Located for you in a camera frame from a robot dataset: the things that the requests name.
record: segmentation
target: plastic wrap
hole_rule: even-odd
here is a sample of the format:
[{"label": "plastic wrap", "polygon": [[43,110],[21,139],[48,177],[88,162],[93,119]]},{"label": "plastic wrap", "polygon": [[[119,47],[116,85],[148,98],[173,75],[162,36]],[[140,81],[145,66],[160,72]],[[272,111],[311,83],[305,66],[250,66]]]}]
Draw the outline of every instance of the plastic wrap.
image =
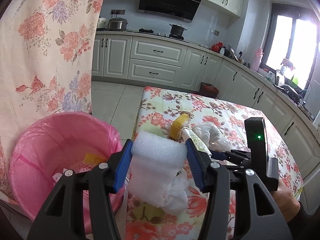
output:
[{"label": "plastic wrap", "polygon": [[209,150],[222,152],[230,151],[232,145],[223,136],[219,128],[213,122],[203,122],[196,124],[192,128],[193,132],[204,142]]},{"label": "plastic wrap", "polygon": [[[121,149],[118,131],[92,115],[65,112],[40,119],[20,135],[12,154],[9,179],[15,199],[34,220],[55,185],[55,173],[76,170],[86,153],[108,159]],[[123,193],[121,189],[110,194],[114,210],[121,205]],[[91,231],[88,206],[84,203],[86,232]]]}]

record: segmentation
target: pink thermos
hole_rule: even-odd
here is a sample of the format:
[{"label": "pink thermos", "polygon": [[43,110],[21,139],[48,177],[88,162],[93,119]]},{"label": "pink thermos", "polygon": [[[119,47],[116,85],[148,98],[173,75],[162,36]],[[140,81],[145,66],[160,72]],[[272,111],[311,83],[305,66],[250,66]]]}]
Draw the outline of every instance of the pink thermos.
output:
[{"label": "pink thermos", "polygon": [[258,49],[258,51],[255,52],[252,63],[251,63],[251,69],[254,71],[258,71],[258,68],[260,67],[261,60],[262,60],[263,52],[262,49]]}]

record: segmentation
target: gas stove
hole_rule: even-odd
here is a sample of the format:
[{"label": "gas stove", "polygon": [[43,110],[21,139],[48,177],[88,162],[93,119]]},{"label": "gas stove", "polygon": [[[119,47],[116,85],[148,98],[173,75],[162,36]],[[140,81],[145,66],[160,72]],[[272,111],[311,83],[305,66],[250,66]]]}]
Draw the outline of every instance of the gas stove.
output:
[{"label": "gas stove", "polygon": [[139,31],[133,31],[135,33],[145,33],[145,34],[150,34],[150,35],[155,35],[155,36],[161,36],[161,37],[166,37],[166,38],[170,38],[170,39],[175,39],[175,40],[179,40],[179,41],[183,41],[185,43],[189,43],[188,41],[184,41],[184,37],[183,36],[178,36],[178,35],[174,35],[174,34],[163,34],[163,33],[154,33],[153,30],[148,30],[148,29],[139,29]]}]

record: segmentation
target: floral tablecloth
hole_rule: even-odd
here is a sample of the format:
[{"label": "floral tablecloth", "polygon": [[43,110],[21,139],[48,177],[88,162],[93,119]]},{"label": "floral tablecloth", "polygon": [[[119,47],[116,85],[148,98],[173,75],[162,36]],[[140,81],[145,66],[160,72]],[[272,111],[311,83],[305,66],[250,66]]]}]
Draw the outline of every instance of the floral tablecloth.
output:
[{"label": "floral tablecloth", "polygon": [[[244,120],[249,117],[264,117],[268,139],[268,154],[279,160],[279,176],[295,195],[302,188],[302,177],[297,164],[281,136],[259,110],[206,98],[195,94],[183,93],[154,87],[145,87],[138,116],[136,134],[148,131],[168,137],[169,124],[179,115],[189,114],[191,126],[197,123],[214,122],[231,142],[234,149],[248,150]],[[188,177],[188,209],[179,216],[166,214],[162,209],[143,203],[129,193],[127,205],[126,240],[197,239],[207,206],[207,196],[196,187],[188,161],[184,168]],[[230,194],[229,223],[227,239],[233,237],[236,198]]]}]

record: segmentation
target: white plastic bag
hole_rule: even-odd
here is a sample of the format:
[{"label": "white plastic bag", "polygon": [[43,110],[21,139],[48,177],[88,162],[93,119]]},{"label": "white plastic bag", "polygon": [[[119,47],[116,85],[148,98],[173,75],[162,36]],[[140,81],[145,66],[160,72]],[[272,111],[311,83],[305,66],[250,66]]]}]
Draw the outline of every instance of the white plastic bag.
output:
[{"label": "white plastic bag", "polygon": [[230,142],[223,136],[219,128],[213,122],[196,124],[192,130],[204,142],[209,150],[222,152],[230,151],[232,149]]}]

